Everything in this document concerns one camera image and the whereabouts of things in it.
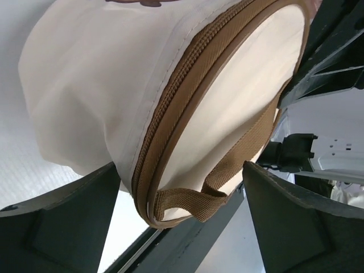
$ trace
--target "brown strap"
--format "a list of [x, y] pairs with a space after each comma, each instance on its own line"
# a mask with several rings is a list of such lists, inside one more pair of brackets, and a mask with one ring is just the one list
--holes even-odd
[[201, 192], [184, 188], [157, 191], [154, 203], [154, 215], [157, 221], [163, 220], [165, 210], [181, 208], [190, 212], [199, 221], [205, 222], [228, 201], [229, 196], [219, 189], [242, 169], [245, 161], [251, 160], [267, 143], [274, 129], [279, 95], [280, 93], [250, 130], [213, 168], [206, 177]]

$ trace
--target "round bag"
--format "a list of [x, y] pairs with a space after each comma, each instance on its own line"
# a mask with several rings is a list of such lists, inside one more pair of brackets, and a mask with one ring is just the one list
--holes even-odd
[[19, 63], [40, 152], [113, 161], [154, 228], [206, 221], [269, 141], [308, 28], [304, 0], [57, 0]]

